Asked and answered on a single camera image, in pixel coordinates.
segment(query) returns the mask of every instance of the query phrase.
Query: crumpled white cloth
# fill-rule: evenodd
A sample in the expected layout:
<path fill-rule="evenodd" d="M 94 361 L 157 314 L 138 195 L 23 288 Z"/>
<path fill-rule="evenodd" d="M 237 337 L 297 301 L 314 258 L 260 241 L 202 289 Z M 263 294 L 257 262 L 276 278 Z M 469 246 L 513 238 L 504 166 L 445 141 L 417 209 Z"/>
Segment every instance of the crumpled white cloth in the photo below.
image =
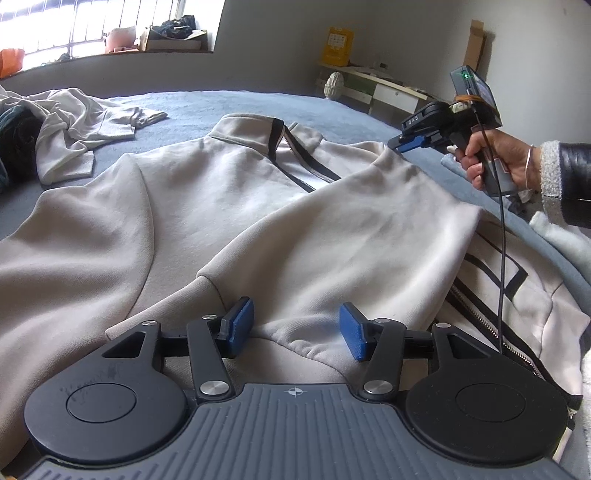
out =
<path fill-rule="evenodd" d="M 581 233 L 577 227 L 567 226 L 565 228 L 550 223 L 544 212 L 534 214 L 530 220 L 530 227 L 562 253 L 579 270 L 583 278 L 591 284 L 591 238 Z"/>
<path fill-rule="evenodd" d="M 0 87 L 0 113 L 16 105 L 27 106 L 43 120 L 35 150 L 44 185 L 91 176 L 94 148 L 133 138 L 136 128 L 167 117 L 165 112 L 91 97 L 77 88 L 21 96 Z"/>

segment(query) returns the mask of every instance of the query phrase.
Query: crosshair marking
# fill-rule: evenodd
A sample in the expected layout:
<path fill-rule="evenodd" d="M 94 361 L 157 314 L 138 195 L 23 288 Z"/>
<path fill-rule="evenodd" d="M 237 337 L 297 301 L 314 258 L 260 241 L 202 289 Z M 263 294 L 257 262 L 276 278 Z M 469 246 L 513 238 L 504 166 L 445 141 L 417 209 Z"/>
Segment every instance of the crosshair marking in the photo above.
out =
<path fill-rule="evenodd" d="M 302 395 L 302 393 L 306 393 L 300 387 L 291 387 L 289 390 L 286 390 L 286 392 L 289 393 L 289 395 L 292 395 L 294 397 L 297 397 L 298 395 Z"/>

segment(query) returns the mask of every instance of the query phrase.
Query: yellow box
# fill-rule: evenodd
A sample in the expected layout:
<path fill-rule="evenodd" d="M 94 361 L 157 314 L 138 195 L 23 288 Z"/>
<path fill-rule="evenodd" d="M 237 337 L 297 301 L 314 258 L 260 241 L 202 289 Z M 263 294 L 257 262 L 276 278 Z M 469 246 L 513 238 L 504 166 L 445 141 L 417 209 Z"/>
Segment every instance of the yellow box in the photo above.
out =
<path fill-rule="evenodd" d="M 330 27 L 322 62 L 335 67 L 346 67 L 349 64 L 349 55 L 353 46 L 353 35 L 353 31 L 346 28 Z"/>

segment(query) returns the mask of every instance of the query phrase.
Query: metal pivot screw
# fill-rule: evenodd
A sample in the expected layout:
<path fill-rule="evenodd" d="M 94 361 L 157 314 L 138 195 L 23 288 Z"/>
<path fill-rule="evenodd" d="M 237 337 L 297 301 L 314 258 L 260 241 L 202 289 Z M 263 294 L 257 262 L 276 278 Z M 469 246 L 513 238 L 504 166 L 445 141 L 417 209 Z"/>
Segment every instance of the metal pivot screw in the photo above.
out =
<path fill-rule="evenodd" d="M 394 388 L 390 382 L 386 382 L 385 380 L 372 380 L 366 382 L 363 389 L 372 395 L 385 395 L 386 393 L 390 393 Z"/>
<path fill-rule="evenodd" d="M 230 390 L 230 385 L 221 380 L 209 380 L 201 384 L 199 390 L 204 395 L 224 395 Z"/>

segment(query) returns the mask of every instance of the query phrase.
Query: dark green garment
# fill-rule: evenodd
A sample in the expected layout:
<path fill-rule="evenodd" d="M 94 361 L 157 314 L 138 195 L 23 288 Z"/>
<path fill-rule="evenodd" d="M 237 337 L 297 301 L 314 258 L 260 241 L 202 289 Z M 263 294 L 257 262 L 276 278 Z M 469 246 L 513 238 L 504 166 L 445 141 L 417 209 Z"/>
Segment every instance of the dark green garment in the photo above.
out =
<path fill-rule="evenodd" d="M 42 123 L 23 105 L 0 115 L 0 192 L 36 178 L 35 143 Z"/>

